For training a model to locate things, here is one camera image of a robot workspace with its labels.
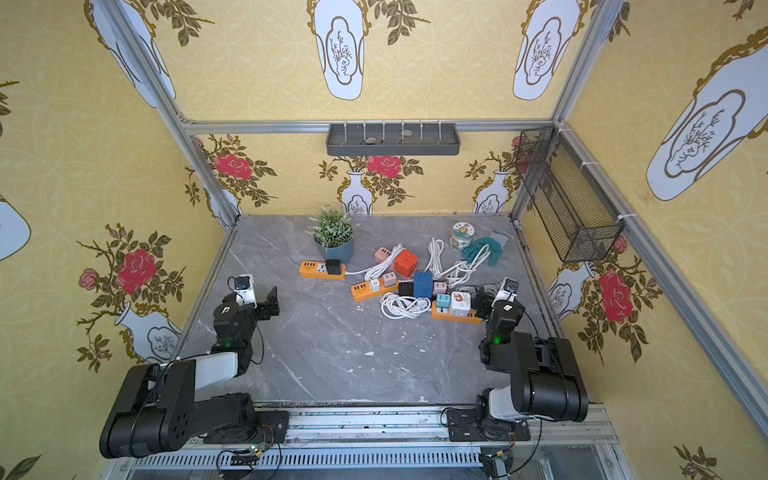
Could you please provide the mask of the blue cube adapter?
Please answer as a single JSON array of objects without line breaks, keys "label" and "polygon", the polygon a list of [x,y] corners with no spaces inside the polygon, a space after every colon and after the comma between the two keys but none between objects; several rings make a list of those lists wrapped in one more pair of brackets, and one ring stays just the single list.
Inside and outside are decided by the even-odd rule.
[{"label": "blue cube adapter", "polygon": [[431,299],[434,290],[433,274],[431,272],[415,272],[413,275],[413,296],[415,298]]}]

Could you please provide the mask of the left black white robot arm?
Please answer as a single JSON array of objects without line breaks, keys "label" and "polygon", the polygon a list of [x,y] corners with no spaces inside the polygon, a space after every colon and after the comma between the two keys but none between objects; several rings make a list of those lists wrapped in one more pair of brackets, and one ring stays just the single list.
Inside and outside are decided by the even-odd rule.
[{"label": "left black white robot arm", "polygon": [[214,311],[216,340],[208,352],[132,367],[100,434],[100,454],[142,458],[178,451],[193,437],[207,444],[284,442],[288,412],[257,412],[247,392],[196,397],[255,365],[253,337],[260,322],[279,313],[276,288],[262,302],[246,302],[243,292],[234,290]]}]

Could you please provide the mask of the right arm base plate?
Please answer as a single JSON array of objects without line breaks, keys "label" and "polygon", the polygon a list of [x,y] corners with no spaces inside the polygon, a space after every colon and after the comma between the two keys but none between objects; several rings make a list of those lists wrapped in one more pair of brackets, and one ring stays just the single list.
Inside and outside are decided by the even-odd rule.
[{"label": "right arm base plate", "polygon": [[448,429],[451,442],[511,442],[529,441],[530,430],[525,422],[506,422],[477,412],[476,409],[445,407],[440,423]]}]

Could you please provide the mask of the pink power strip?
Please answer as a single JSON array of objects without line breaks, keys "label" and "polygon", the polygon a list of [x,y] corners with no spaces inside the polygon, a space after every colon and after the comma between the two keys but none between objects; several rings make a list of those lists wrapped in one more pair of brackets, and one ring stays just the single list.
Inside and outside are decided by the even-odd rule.
[{"label": "pink power strip", "polygon": [[385,260],[388,260],[392,256],[392,252],[385,248],[380,247],[374,254],[374,259],[376,263],[384,262]]}]

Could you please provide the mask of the red cube adapter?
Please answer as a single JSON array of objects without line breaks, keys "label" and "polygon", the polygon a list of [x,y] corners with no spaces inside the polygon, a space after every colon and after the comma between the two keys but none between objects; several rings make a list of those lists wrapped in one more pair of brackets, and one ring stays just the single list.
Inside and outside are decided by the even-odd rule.
[{"label": "red cube adapter", "polygon": [[418,256],[409,250],[401,251],[394,261],[394,271],[403,278],[411,278],[418,268]]}]

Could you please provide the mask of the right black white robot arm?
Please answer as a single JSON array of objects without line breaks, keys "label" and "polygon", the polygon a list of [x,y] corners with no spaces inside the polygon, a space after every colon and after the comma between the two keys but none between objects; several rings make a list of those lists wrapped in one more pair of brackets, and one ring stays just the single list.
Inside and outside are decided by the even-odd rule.
[{"label": "right black white robot arm", "polygon": [[510,290],[499,291],[483,312],[487,317],[480,361],[487,370],[506,374],[509,383],[476,397],[477,427],[529,418],[584,421],[589,398],[571,343],[520,330],[520,322],[529,315]]}]

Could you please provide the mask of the black plug adapter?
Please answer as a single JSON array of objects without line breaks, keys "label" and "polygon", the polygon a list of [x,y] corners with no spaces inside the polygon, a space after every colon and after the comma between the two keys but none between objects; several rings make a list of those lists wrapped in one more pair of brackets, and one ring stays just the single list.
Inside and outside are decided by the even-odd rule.
[{"label": "black plug adapter", "polygon": [[331,276],[340,276],[343,273],[343,264],[338,259],[327,259],[325,268]]}]

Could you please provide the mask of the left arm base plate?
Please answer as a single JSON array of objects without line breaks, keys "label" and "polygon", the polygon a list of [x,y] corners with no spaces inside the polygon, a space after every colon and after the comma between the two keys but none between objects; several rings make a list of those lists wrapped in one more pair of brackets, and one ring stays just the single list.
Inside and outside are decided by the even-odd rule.
[{"label": "left arm base plate", "polygon": [[220,427],[206,433],[205,444],[281,444],[285,441],[289,426],[286,410],[256,411],[238,423]]}]

